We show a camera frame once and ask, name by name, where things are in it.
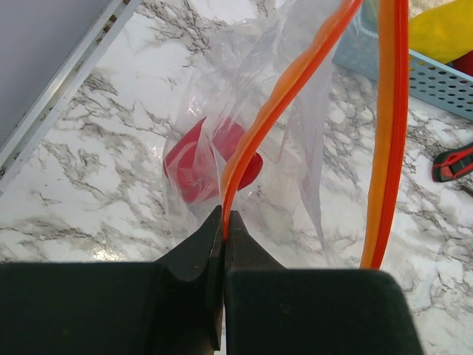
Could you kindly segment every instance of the metal edge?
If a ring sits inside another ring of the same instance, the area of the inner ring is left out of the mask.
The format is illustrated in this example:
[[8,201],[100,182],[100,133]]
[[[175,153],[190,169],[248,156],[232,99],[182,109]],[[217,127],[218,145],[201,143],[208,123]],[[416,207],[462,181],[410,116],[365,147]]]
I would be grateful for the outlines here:
[[0,196],[64,111],[141,0],[112,0],[0,152]]
[[79,42],[78,46],[74,49],[69,58],[64,62],[63,66],[56,73],[55,77],[46,86],[44,91],[39,95],[38,99],[30,107],[30,110],[27,112],[27,114],[21,119],[21,123],[18,125],[18,128],[9,137],[8,141],[0,151],[0,165],[2,165],[6,161],[8,156],[15,149],[16,145],[19,143],[23,135],[31,127],[40,112],[50,101],[56,90],[60,87],[60,85],[62,85],[64,79],[69,75],[74,66],[84,55],[87,48],[89,48],[91,42],[102,30],[104,24],[109,20],[110,16],[113,14],[113,12],[116,10],[117,6],[120,3],[121,0],[111,0],[109,5],[98,16],[96,22],[92,25],[92,28],[87,31],[85,36]]

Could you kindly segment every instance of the blue basket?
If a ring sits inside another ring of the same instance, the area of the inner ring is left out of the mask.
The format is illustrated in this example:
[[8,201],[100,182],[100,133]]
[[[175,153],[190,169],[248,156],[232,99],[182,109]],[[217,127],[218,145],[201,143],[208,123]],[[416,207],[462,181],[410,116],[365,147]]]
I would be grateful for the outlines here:
[[[378,80],[378,34],[363,6],[340,39],[333,63]],[[413,50],[410,54],[410,95],[473,121],[473,77]]]

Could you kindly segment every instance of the white marble surface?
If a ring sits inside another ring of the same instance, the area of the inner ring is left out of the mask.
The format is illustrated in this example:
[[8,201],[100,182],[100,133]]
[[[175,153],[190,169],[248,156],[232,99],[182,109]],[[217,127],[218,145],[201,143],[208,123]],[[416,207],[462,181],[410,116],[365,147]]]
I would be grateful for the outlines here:
[[[278,5],[220,4],[144,1],[1,197],[0,261],[154,260],[173,246],[162,152],[192,71],[188,57],[207,50],[208,37],[225,24]],[[368,80],[338,70],[326,125],[324,229],[353,265],[364,234],[374,92]],[[427,354],[473,354],[473,198],[458,189],[473,183],[430,177],[436,154],[470,141],[471,123],[411,100],[383,268],[404,289]],[[307,231],[262,243],[286,266],[321,265]]]

